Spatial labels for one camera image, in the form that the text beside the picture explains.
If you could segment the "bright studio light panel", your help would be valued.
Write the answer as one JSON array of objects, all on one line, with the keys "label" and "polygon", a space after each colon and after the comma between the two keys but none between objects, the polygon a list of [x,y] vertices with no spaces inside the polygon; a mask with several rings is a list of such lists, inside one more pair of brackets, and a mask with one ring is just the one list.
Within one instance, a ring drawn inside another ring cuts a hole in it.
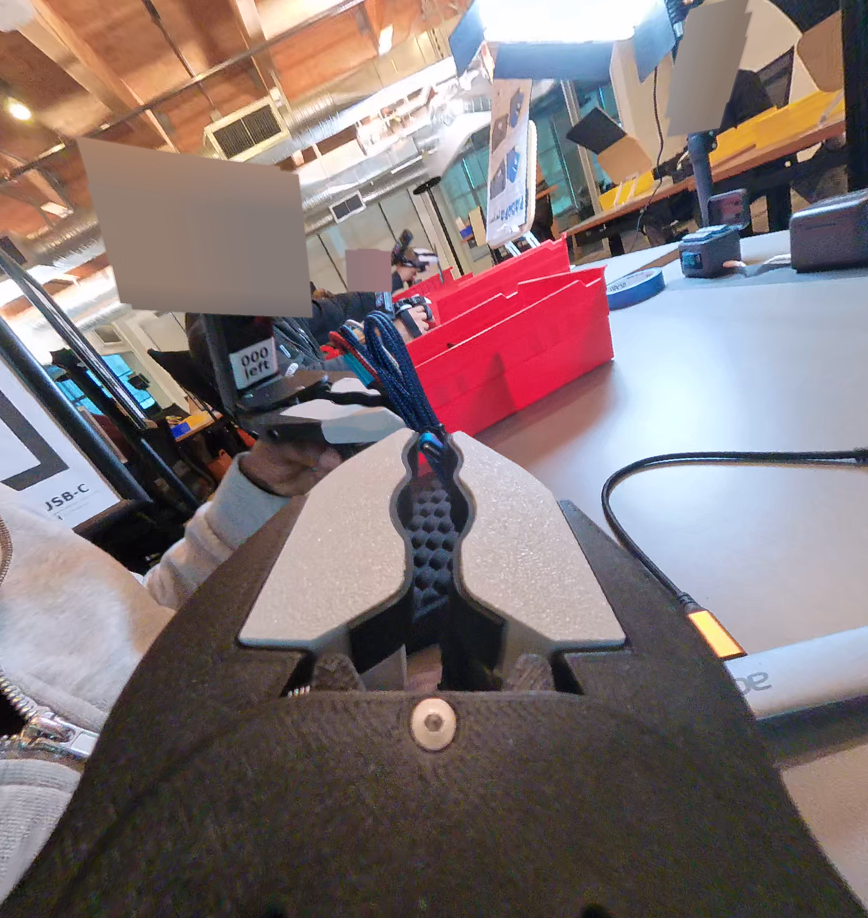
[{"label": "bright studio light panel", "polygon": [[611,81],[615,48],[630,43],[639,80],[681,37],[665,2],[476,1],[450,34],[457,75],[476,60],[490,79]]}]

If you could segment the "black light stand pole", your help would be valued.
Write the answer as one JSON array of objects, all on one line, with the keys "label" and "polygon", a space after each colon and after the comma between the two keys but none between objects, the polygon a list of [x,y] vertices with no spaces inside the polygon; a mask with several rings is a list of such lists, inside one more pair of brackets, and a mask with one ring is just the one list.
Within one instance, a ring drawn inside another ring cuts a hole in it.
[{"label": "black light stand pole", "polygon": [[868,188],[868,1],[841,1],[848,191]]}]

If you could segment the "person's beige jacket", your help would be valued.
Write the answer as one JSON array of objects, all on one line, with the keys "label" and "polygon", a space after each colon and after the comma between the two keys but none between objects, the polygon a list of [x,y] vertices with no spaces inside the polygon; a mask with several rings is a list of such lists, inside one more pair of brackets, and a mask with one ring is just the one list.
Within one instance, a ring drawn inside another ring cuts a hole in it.
[{"label": "person's beige jacket", "polygon": [[0,904],[171,615],[96,545],[0,490]]}]

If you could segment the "blue tape roll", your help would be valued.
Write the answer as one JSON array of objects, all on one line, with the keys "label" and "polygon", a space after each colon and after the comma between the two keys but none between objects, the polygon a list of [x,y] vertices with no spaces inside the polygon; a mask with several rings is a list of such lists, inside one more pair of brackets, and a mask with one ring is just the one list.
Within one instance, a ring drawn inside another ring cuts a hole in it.
[{"label": "blue tape roll", "polygon": [[645,302],[666,288],[661,268],[646,268],[607,283],[606,299],[609,310],[619,311]]}]

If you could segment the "black cable orange plugs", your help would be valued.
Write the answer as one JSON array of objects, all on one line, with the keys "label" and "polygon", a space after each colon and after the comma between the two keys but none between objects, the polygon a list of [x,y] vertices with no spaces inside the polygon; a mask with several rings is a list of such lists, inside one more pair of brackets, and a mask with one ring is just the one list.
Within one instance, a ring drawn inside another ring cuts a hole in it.
[{"label": "black cable orange plugs", "polygon": [[721,662],[740,659],[745,657],[747,653],[738,641],[709,609],[698,603],[689,593],[678,588],[650,559],[628,534],[612,508],[611,499],[614,491],[628,478],[655,469],[688,465],[748,467],[823,467],[840,465],[868,468],[868,446],[848,451],[663,453],[643,457],[624,465],[616,469],[604,481],[600,493],[601,509],[604,519],[619,545],[676,600],[685,618],[692,623],[704,638],[717,659]]}]

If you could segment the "red plastic bin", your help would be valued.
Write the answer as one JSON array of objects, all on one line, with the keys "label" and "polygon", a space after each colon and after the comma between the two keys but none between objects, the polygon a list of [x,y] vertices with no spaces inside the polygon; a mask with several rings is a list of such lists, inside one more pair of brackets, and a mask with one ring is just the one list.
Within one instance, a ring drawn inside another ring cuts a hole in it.
[{"label": "red plastic bin", "polygon": [[557,239],[545,241],[479,274],[469,273],[456,278],[451,268],[435,273],[394,294],[394,303],[421,295],[436,304],[444,314],[448,311],[458,313],[462,304],[474,306],[497,294],[516,292],[518,285],[524,281],[569,273],[570,270],[567,234],[563,232]]},{"label": "red plastic bin", "polygon": [[436,327],[408,350],[447,431],[480,433],[613,360],[606,283],[569,288],[494,324]]},{"label": "red plastic bin", "polygon": [[584,292],[589,284],[597,281],[604,284],[605,280],[604,266],[585,266],[583,270],[541,276],[500,273],[494,268],[474,277],[472,281],[457,284],[446,293],[428,294],[428,298],[438,328],[466,318],[494,324],[550,295],[569,288],[578,294]]}]

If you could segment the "ceiling air vent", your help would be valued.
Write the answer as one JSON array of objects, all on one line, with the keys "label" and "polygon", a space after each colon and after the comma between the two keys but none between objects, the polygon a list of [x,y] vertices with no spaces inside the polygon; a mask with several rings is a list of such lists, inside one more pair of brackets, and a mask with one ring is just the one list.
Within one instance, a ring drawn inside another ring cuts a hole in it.
[{"label": "ceiling air vent", "polygon": [[202,148],[212,158],[248,162],[290,139],[290,130],[271,96],[213,121],[202,132]]}]

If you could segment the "grey usb hub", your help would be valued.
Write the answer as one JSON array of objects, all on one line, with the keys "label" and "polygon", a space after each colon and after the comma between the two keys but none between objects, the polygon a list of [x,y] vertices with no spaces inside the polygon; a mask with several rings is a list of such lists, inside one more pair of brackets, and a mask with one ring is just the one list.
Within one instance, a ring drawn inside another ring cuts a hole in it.
[{"label": "grey usb hub", "polygon": [[868,699],[868,625],[724,666],[759,721]]}]

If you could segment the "black tripod stand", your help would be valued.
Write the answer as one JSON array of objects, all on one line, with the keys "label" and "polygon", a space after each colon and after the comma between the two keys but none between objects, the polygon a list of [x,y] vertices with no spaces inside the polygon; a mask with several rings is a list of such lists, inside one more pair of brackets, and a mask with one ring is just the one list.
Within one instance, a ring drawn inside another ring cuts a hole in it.
[{"label": "black tripod stand", "polygon": [[[18,264],[7,257],[0,249],[0,269],[15,281],[30,302],[36,306],[47,306],[51,310],[51,301],[29,278]],[[59,391],[55,382],[38,363],[22,341],[11,331],[8,324],[0,318],[0,355],[11,366],[21,382],[25,383],[43,408],[50,412],[60,429],[92,464],[94,470],[101,474],[108,485],[120,495],[122,500],[149,505],[153,499],[142,488],[141,484],[129,474],[123,463],[101,436],[83,419],[79,412]],[[175,500],[183,511],[190,515],[200,506],[193,492],[185,487],[172,468],[141,436],[139,455],[154,470],[154,476],[163,478],[168,488],[175,494]]]}]

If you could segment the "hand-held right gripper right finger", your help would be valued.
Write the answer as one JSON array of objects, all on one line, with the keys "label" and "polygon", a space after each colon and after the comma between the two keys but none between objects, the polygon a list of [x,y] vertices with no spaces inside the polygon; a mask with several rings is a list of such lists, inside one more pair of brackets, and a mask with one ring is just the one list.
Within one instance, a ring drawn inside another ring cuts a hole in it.
[{"label": "hand-held right gripper right finger", "polygon": [[452,438],[471,515],[463,598],[500,627],[498,649],[620,649],[626,635],[552,492],[464,432]]}]

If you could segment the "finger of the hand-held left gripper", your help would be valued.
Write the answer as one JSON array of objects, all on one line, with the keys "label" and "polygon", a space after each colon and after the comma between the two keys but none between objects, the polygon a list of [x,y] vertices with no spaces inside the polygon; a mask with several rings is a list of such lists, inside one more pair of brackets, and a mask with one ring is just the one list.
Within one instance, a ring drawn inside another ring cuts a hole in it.
[{"label": "finger of the hand-held left gripper", "polygon": [[294,374],[291,409],[387,407],[387,398],[351,374]]},{"label": "finger of the hand-held left gripper", "polygon": [[261,420],[261,437],[267,441],[330,446],[380,442],[405,429],[402,418],[387,407],[332,401],[299,403],[267,412]]}]

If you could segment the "small printed instruction sheet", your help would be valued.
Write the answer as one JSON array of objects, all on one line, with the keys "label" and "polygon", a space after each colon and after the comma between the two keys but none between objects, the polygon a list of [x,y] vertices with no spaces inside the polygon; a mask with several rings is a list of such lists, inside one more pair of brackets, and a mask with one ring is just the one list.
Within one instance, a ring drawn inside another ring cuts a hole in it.
[{"label": "small printed instruction sheet", "polygon": [[487,170],[486,243],[496,250],[530,231],[536,200],[536,128],[530,123],[533,82],[492,84]]}]

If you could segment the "dark grey case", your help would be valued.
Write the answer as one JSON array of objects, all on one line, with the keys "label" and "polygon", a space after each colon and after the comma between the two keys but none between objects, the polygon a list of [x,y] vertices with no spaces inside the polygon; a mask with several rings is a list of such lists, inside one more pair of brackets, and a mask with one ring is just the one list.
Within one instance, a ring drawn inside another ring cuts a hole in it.
[{"label": "dark grey case", "polygon": [[797,272],[868,265],[868,188],[799,210],[788,232],[790,265]]}]

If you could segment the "black floor lamp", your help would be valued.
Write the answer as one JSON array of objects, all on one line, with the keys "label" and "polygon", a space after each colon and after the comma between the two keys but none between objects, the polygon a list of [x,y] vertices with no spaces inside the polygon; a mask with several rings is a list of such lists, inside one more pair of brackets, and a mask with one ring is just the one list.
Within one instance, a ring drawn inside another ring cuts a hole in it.
[{"label": "black floor lamp", "polygon": [[412,195],[419,208],[419,219],[428,232],[430,248],[438,251],[441,267],[451,267],[461,273],[462,262],[454,250],[450,227],[438,199],[440,181],[440,177],[429,178],[417,184]]}]

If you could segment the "white printed sign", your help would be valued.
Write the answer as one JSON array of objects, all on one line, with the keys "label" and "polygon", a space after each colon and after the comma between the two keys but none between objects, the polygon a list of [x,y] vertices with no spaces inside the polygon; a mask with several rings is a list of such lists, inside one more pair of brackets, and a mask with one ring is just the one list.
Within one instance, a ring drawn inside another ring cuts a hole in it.
[{"label": "white printed sign", "polygon": [[0,490],[71,530],[121,496],[0,355]]}]

